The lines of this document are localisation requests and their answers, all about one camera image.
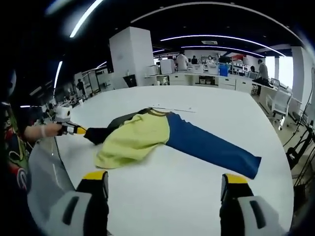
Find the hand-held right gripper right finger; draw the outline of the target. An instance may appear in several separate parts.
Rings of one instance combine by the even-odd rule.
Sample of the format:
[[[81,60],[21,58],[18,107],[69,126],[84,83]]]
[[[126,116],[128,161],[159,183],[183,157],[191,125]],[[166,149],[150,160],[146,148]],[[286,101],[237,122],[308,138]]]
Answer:
[[[221,185],[220,234],[222,236],[285,236],[279,214],[253,194],[247,180],[223,174]]]

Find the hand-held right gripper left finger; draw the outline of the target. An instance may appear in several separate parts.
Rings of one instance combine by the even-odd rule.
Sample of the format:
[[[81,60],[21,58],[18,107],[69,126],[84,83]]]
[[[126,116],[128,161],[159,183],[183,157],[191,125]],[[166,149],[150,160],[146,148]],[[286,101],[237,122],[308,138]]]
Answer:
[[[108,172],[86,174],[76,190],[65,193],[51,208],[48,236],[107,236]]]

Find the person's left hand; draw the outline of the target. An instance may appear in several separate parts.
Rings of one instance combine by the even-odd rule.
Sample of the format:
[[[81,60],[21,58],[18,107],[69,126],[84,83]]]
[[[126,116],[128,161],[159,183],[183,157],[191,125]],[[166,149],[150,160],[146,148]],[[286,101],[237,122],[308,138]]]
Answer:
[[[45,125],[45,135],[46,137],[54,137],[62,134],[63,126],[59,123],[49,123]]]

